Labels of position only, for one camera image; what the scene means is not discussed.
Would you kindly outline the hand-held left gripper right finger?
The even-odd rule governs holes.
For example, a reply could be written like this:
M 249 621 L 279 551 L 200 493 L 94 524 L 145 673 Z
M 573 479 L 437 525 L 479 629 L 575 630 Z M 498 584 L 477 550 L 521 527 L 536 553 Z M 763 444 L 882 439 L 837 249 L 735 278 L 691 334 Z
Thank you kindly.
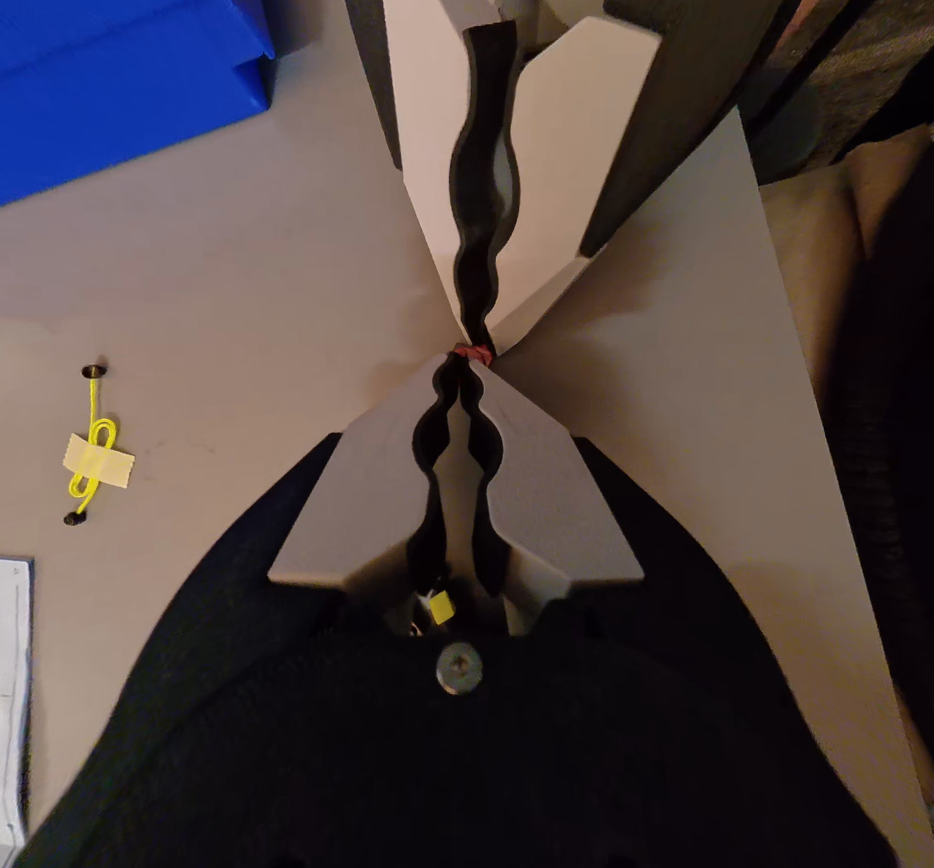
M 645 572 L 575 439 L 480 362 L 464 363 L 468 449 L 482 471 L 473 565 L 502 602 L 507 631 L 527 634 L 545 607 L 580 590 L 641 582 Z

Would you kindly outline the black yellow lego spider model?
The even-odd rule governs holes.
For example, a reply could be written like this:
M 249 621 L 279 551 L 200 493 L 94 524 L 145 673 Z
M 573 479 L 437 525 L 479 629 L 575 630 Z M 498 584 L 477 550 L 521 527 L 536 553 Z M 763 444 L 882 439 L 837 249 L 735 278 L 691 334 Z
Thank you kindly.
M 450 591 L 450 578 L 438 577 L 424 593 L 415 593 L 412 605 L 410 635 L 426 637 L 449 630 L 456 617 L 457 606 Z

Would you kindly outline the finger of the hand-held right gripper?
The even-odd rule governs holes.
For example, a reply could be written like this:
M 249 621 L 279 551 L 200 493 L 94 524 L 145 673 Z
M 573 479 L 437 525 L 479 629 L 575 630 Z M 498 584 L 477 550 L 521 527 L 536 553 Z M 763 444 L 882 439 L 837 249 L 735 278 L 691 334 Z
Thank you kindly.
M 454 218 L 450 168 L 471 102 L 463 39 L 497 24 L 490 0 L 382 0 L 399 133 L 403 184 L 451 309 L 461 328 L 454 262 L 461 234 Z
M 592 16 L 520 72 L 509 125 L 518 211 L 485 316 L 496 352 L 518 344 L 590 264 L 586 232 L 661 42 Z

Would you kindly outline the blue plastic bin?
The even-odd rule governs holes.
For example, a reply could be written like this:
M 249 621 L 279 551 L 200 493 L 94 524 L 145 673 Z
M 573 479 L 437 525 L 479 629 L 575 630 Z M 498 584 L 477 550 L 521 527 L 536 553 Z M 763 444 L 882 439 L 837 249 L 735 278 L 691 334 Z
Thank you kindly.
M 263 113 L 262 0 L 1 0 L 1 202 Z

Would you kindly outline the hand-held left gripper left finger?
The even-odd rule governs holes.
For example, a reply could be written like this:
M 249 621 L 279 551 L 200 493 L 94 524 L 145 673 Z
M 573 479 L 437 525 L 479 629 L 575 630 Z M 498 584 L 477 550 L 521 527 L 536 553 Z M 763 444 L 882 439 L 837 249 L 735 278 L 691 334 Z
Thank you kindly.
M 461 360 L 438 354 L 341 434 L 268 573 L 377 608 L 442 589 L 447 531 L 435 466 Z

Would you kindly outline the person's dark knit sweater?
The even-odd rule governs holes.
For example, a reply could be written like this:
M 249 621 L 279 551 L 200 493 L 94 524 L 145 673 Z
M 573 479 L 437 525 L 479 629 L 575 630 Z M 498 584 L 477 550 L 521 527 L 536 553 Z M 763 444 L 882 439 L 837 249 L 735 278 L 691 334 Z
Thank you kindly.
M 822 416 L 932 828 L 932 124 L 844 160 Z

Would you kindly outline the lego instruction booklet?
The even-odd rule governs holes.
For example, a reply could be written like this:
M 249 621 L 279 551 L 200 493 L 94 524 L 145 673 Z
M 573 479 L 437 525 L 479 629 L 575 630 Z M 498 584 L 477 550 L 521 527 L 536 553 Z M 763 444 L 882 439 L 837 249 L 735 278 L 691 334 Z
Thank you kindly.
M 1 559 L 1 865 L 28 838 L 34 563 Z

